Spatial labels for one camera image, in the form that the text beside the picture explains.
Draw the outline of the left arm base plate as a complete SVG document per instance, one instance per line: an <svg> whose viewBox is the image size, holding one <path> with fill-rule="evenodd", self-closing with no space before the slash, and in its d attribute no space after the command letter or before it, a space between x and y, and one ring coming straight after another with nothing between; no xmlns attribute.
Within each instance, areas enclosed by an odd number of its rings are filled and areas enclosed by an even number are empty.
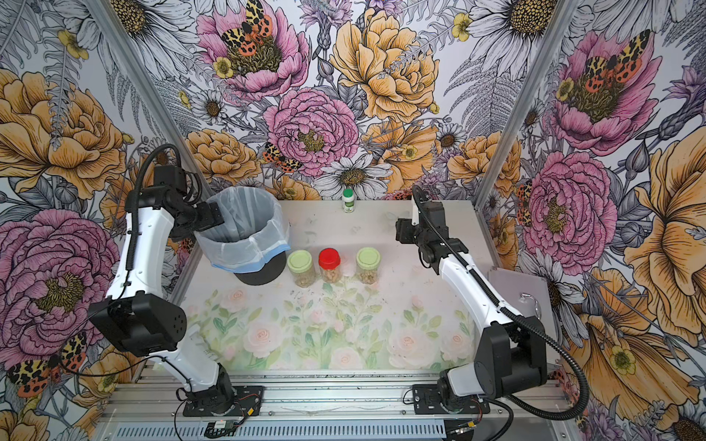
<svg viewBox="0 0 706 441"><path fill-rule="evenodd" d="M263 402L263 386L233 386L231 392L189 392L183 411L185 417L250 417L258 416Z"/></svg>

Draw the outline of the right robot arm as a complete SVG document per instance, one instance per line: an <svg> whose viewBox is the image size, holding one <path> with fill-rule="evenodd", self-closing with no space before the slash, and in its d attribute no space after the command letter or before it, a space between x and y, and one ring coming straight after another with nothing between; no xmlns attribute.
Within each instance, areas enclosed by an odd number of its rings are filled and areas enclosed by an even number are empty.
<svg viewBox="0 0 706 441"><path fill-rule="evenodd" d="M433 200L413 205L412 216L395 224L396 240L417 247L424 266L461 299L476 330L473 360L439 377L441 402L452 409L468 397L509 398L546 384L546 342L513 319L520 312L490 284L466 245L450 237L443 205Z"/></svg>

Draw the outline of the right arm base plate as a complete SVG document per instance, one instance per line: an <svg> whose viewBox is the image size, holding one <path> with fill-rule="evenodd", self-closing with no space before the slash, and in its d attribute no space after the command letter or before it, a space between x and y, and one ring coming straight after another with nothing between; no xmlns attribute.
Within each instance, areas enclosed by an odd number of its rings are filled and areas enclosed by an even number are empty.
<svg viewBox="0 0 706 441"><path fill-rule="evenodd" d="M411 388L412 405L416 415L486 415L488 402L476 395L456 397L438 385L415 384Z"/></svg>

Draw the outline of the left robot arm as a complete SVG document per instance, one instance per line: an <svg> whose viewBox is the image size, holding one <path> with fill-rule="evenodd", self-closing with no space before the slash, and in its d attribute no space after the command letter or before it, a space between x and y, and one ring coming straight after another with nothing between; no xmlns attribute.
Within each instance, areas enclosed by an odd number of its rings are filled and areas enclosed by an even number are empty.
<svg viewBox="0 0 706 441"><path fill-rule="evenodd" d="M184 310L163 297L162 266L169 240L222 223L213 203L194 200L186 171L158 165L143 187L141 168L126 200L127 238L106 298L89 308L90 323L119 351L153 360L183 384L187 416L225 415L235 390L225 368L195 341Z"/></svg>

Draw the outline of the black trash bin with liner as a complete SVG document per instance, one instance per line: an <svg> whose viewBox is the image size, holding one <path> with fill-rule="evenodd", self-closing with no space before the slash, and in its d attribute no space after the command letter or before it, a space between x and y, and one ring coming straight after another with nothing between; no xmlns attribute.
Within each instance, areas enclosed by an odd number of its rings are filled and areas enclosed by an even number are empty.
<svg viewBox="0 0 706 441"><path fill-rule="evenodd" d="M211 265L248 286L263 286L285 270L290 224L273 195L256 187L228 187L210 197L224 222L196 233Z"/></svg>

